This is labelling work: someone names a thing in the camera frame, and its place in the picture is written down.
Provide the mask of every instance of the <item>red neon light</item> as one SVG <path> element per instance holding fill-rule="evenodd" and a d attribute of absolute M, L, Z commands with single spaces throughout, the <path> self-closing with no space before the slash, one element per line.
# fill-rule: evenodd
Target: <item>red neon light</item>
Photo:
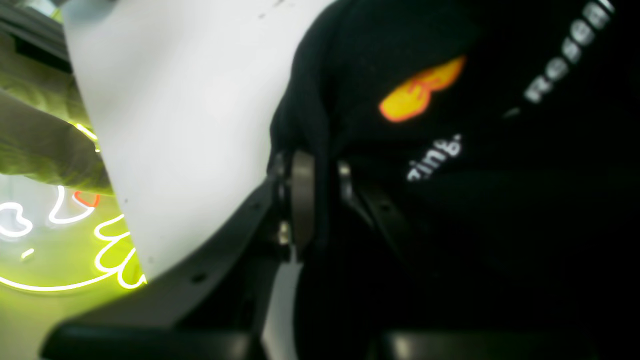
<path fill-rule="evenodd" d="M 74 197 L 76 198 L 76 200 L 78 200 L 79 202 L 83 203 L 85 206 L 89 207 L 89 208 L 95 208 L 98 206 L 98 203 L 100 202 L 100 195 L 95 195 L 95 201 L 93 202 L 93 204 L 89 204 L 88 202 L 84 201 L 81 197 L 80 197 L 80 193 L 82 192 L 75 192 L 74 193 Z"/>

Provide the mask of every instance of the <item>neon sign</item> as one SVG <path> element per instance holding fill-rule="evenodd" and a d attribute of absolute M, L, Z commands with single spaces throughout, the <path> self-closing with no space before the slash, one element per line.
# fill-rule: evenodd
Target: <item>neon sign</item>
<path fill-rule="evenodd" d="M 59 219 L 56 218 L 56 215 L 58 214 L 58 211 L 60 210 L 60 207 L 62 206 L 62 203 L 64 201 L 64 197 L 65 197 L 65 189 L 62 186 L 58 187 L 58 200 L 56 201 L 56 204 L 54 206 L 54 208 L 51 210 L 51 212 L 49 213 L 49 221 L 51 221 L 54 224 L 71 224 L 74 222 L 78 222 L 86 217 L 88 217 L 89 215 L 91 215 L 91 213 L 93 213 L 93 211 L 95 210 L 95 207 L 98 206 L 98 203 L 100 201 L 100 197 L 99 195 L 96 195 L 95 201 L 93 204 L 89 204 L 86 201 L 84 201 L 82 198 L 80 198 L 80 193 L 81 192 L 76 192 L 74 193 L 74 195 L 72 196 L 72 200 L 78 204 L 81 207 L 85 208 L 85 212 L 83 214 L 80 214 L 78 216 L 72 217 L 72 218 L 66 218 L 66 219 Z M 0 204 L 0 211 L 4 210 L 4 209 L 13 209 L 17 212 L 16 215 L 16 221 L 20 224 L 23 225 L 25 227 L 25 229 L 21 230 L 21 231 L 9 231 L 7 229 L 5 229 L 4 227 L 0 226 L 0 234 L 3 234 L 5 236 L 9 236 L 12 238 L 18 238 L 18 237 L 22 237 L 27 235 L 28 233 L 31 232 L 31 230 L 33 229 L 33 224 L 27 220 L 26 218 L 24 218 L 22 216 L 22 212 L 23 212 L 23 208 L 22 205 L 18 204 L 17 202 L 5 202 L 4 204 Z M 129 261 L 131 260 L 131 258 L 133 257 L 133 255 L 136 253 L 136 249 L 133 248 L 131 249 L 131 251 L 129 251 L 128 255 L 125 257 L 125 259 L 123 261 L 120 262 L 120 264 L 118 264 L 117 266 L 114 267 L 106 267 L 102 264 L 102 257 L 104 256 L 104 254 L 111 249 L 113 246 L 115 246 L 120 240 L 128 237 L 130 235 L 130 232 L 127 231 L 123 234 L 117 235 L 117 236 L 106 236 L 103 235 L 101 233 L 102 228 L 107 227 L 111 224 L 114 224 L 118 221 L 120 221 L 121 219 L 124 218 L 124 215 L 118 215 L 117 217 L 105 221 L 101 224 L 99 224 L 98 226 L 95 227 L 95 229 L 93 230 L 93 234 L 95 235 L 96 238 L 102 240 L 102 241 L 106 241 L 108 242 L 107 245 L 105 245 L 96 255 L 96 257 L 93 260 L 93 264 L 96 267 L 96 269 L 100 272 L 104 272 L 105 274 L 87 280 L 87 281 L 83 281 L 83 282 L 79 282 L 76 284 L 69 284 L 69 285 L 63 285 L 63 286 L 31 286 L 31 285 L 27 285 L 27 284 L 20 284 L 18 282 L 15 281 L 11 281 L 9 279 L 5 279 L 4 277 L 0 277 L 0 283 L 5 284 L 7 286 L 11 286 L 12 288 L 17 288 L 20 290 L 26 290 L 26 291 L 37 291 L 37 292 L 55 292 L 55 291 L 67 291 L 67 290 L 73 290 L 73 289 L 77 289 L 77 288 L 82 288 L 83 286 L 87 286 L 87 285 L 91 285 L 91 284 L 95 284 L 96 282 L 102 281 L 104 279 L 107 279 L 108 277 L 111 277 L 112 275 L 116 275 L 118 284 L 125 288 L 125 289 L 135 289 L 138 286 L 142 285 L 143 283 L 147 283 L 147 278 L 144 275 L 141 275 L 140 278 L 138 279 L 138 281 L 135 284 L 129 284 L 128 282 L 124 281 L 124 277 L 123 277 L 123 273 L 125 270 L 125 267 L 127 266 L 127 264 L 129 263 Z M 25 252 L 22 253 L 22 255 L 20 256 L 21 259 L 25 259 L 28 256 L 32 255 L 35 252 L 35 249 L 29 249 Z"/>
<path fill-rule="evenodd" d="M 5 202 L 4 204 L 0 204 L 0 211 L 10 209 L 15 210 L 17 214 L 15 215 L 15 221 L 18 224 L 24 226 L 24 230 L 21 231 L 9 231 L 0 225 L 0 234 L 5 235 L 9 238 L 20 238 L 22 236 L 27 235 L 33 229 L 33 223 L 29 220 L 22 217 L 23 208 L 22 205 L 17 202 Z"/>
<path fill-rule="evenodd" d="M 58 200 L 56 201 L 56 204 L 53 206 L 53 209 L 49 213 L 49 221 L 54 224 L 71 224 L 74 222 L 78 222 L 88 217 L 89 215 L 91 215 L 91 213 L 93 213 L 93 210 L 95 210 L 95 207 L 98 206 L 98 203 L 100 202 L 100 195 L 95 196 L 95 202 L 93 204 L 88 204 L 87 202 L 85 202 L 83 199 L 80 198 L 79 196 L 80 193 L 81 192 L 75 192 L 74 196 L 71 199 L 76 204 L 84 208 L 84 213 L 72 218 L 58 219 L 56 218 L 56 215 L 58 214 L 58 211 L 60 211 L 60 207 L 62 206 L 62 203 L 65 200 L 65 188 L 63 186 L 58 186 Z"/>
<path fill-rule="evenodd" d="M 92 133 L 89 129 L 87 129 L 86 127 L 84 127 L 82 124 L 76 124 L 76 128 L 80 131 L 82 131 L 86 136 L 88 136 L 88 138 L 90 138 L 93 141 L 97 141 L 98 140 L 98 136 L 95 136 L 94 133 Z"/>

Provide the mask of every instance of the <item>black hoodie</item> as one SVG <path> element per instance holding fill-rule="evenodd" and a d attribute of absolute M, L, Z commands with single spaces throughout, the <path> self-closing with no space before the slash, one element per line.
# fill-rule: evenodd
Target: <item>black hoodie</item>
<path fill-rule="evenodd" d="M 429 241 L 519 281 L 620 290 L 611 274 L 629 279 L 640 213 L 639 19 L 633 0 L 329 6 L 271 126 L 273 154 L 316 157 L 312 251 L 339 231 L 328 180 L 344 159 Z M 381 112 L 398 86 L 456 58 L 461 72 L 426 109 L 400 122 Z"/>

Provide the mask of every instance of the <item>white neon light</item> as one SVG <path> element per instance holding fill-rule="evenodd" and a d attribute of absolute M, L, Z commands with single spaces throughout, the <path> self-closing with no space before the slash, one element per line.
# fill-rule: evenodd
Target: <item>white neon light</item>
<path fill-rule="evenodd" d="M 17 214 L 15 215 L 15 221 L 17 221 L 18 224 L 24 226 L 24 230 L 9 231 L 0 225 L 0 234 L 8 236 L 10 238 L 20 238 L 21 236 L 25 236 L 31 232 L 31 230 L 33 229 L 33 223 L 22 216 L 22 212 L 24 210 L 22 208 L 22 205 L 18 204 L 17 202 L 5 202 L 4 204 L 0 204 L 0 211 L 5 209 L 12 209 L 17 212 Z"/>
<path fill-rule="evenodd" d="M 31 285 L 19 284 L 17 282 L 5 279 L 4 277 L 0 277 L 0 282 L 7 286 L 11 286 L 12 288 L 26 290 L 26 291 L 37 291 L 42 293 L 42 292 L 66 291 L 66 290 L 82 288 L 83 286 L 95 284 L 96 282 L 102 281 L 111 275 L 113 275 L 113 273 L 112 274 L 107 273 L 91 280 L 79 282 L 77 284 L 64 285 L 64 286 L 31 286 Z"/>
<path fill-rule="evenodd" d="M 35 251 L 36 251 L 35 249 L 29 249 L 29 250 L 23 252 L 22 255 L 20 255 L 20 258 L 22 260 L 24 260 L 27 256 L 33 254 Z"/>
<path fill-rule="evenodd" d="M 59 219 L 56 218 L 56 215 L 58 214 L 58 212 L 60 211 L 60 207 L 62 206 L 62 203 L 65 200 L 65 188 L 63 186 L 58 186 L 58 200 L 56 200 L 56 204 L 53 206 L 53 209 L 51 210 L 51 212 L 49 213 L 49 221 L 54 223 L 54 224 L 71 224 L 74 222 L 78 222 L 84 218 L 86 218 L 87 216 L 91 215 L 91 213 L 93 213 L 93 210 L 95 210 L 95 208 L 91 207 L 91 206 L 87 206 L 85 204 L 83 204 L 82 202 L 79 202 L 75 196 L 71 196 L 71 199 L 78 204 L 78 206 L 81 206 L 85 209 L 84 213 L 76 216 L 76 217 L 72 217 L 72 218 L 66 218 L 66 219 Z"/>
<path fill-rule="evenodd" d="M 99 224 L 98 226 L 95 227 L 95 229 L 93 230 L 94 235 L 103 241 L 108 241 L 109 243 L 100 250 L 100 252 L 98 252 L 98 254 L 96 255 L 95 259 L 93 260 L 93 264 L 95 265 L 95 267 L 100 270 L 101 272 L 104 272 L 105 274 L 87 281 L 83 281 L 83 282 L 79 282 L 77 284 L 71 284 L 71 285 L 64 285 L 64 286 L 31 286 L 31 285 L 25 285 L 25 284 L 20 284 L 18 282 L 15 281 L 11 281 L 8 279 L 5 279 L 4 277 L 0 277 L 0 283 L 5 284 L 7 286 L 11 286 L 12 288 L 17 288 L 20 290 L 26 290 L 26 291 L 37 291 L 37 292 L 55 292 L 55 291 L 67 291 L 67 290 L 73 290 L 73 289 L 78 289 L 78 288 L 82 288 L 83 286 L 87 286 L 87 285 L 91 285 L 91 284 L 95 284 L 96 282 L 102 281 L 104 279 L 107 279 L 108 277 L 117 274 L 116 278 L 118 279 L 118 284 L 120 284 L 120 286 L 122 286 L 125 289 L 128 290 L 132 290 L 137 288 L 138 286 L 142 285 L 143 283 L 147 283 L 147 277 L 143 275 L 140 276 L 140 278 L 138 279 L 138 281 L 135 284 L 129 284 L 128 282 L 124 281 L 123 278 L 123 273 L 124 273 L 124 269 L 127 266 L 127 264 L 129 263 L 129 261 L 131 260 L 131 258 L 133 257 L 133 255 L 136 253 L 136 249 L 133 248 L 131 249 L 131 251 L 129 251 L 129 254 L 127 255 L 127 257 L 118 265 L 118 266 L 114 266 L 113 268 L 108 268 L 104 265 L 102 265 L 101 263 L 101 259 L 102 256 L 107 252 L 107 250 L 109 250 L 111 247 L 113 247 L 116 243 L 118 243 L 118 241 L 126 238 L 127 236 L 130 235 L 129 231 L 127 231 L 124 234 L 120 234 L 117 236 L 106 236 L 103 235 L 102 233 L 100 233 L 100 230 L 103 227 L 109 226 L 111 224 L 114 224 L 115 222 L 120 221 L 121 219 L 124 218 L 124 215 L 119 215 L 111 220 L 105 221 L 101 224 Z"/>
<path fill-rule="evenodd" d="M 609 0 L 600 0 L 600 3 L 603 4 L 611 13 L 616 12 L 616 8 L 613 7 Z"/>
<path fill-rule="evenodd" d="M 102 264 L 102 256 L 114 245 L 116 245 L 120 240 L 126 238 L 127 236 L 129 236 L 131 233 L 129 231 L 127 231 L 124 234 L 120 234 L 117 236 L 106 236 L 103 235 L 100 230 L 102 230 L 103 227 L 109 226 L 111 224 L 114 224 L 120 220 L 122 220 L 124 218 L 124 214 L 121 214 L 111 220 L 105 221 L 103 223 L 101 223 L 100 225 L 96 226 L 95 229 L 93 230 L 93 234 L 95 235 L 96 238 L 102 240 L 102 241 L 108 241 L 109 243 L 102 248 L 102 250 L 100 250 L 100 252 L 98 252 L 98 254 L 96 255 L 95 259 L 93 260 L 93 264 L 95 265 L 95 267 L 100 270 L 101 272 L 115 272 L 118 274 L 118 284 L 120 284 L 120 286 L 122 286 L 125 289 L 135 289 L 138 286 L 140 286 L 143 282 L 146 284 L 147 283 L 147 278 L 142 275 L 140 276 L 140 279 L 138 279 L 138 282 L 136 284 L 129 284 L 128 282 L 124 281 L 122 274 L 124 272 L 124 268 L 125 266 L 127 266 L 127 264 L 129 263 L 129 260 L 131 260 L 131 258 L 133 257 L 133 255 L 136 253 L 136 249 L 133 248 L 131 249 L 131 251 L 129 251 L 129 254 L 127 255 L 127 257 L 117 266 L 114 266 L 113 268 L 108 268 L 106 266 L 104 266 Z"/>

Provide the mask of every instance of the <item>gray sleeve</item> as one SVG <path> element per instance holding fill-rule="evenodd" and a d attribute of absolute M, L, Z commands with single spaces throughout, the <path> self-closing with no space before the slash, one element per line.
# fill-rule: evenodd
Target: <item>gray sleeve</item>
<path fill-rule="evenodd" d="M 73 125 L 0 90 L 0 173 L 112 195 L 93 142 Z"/>

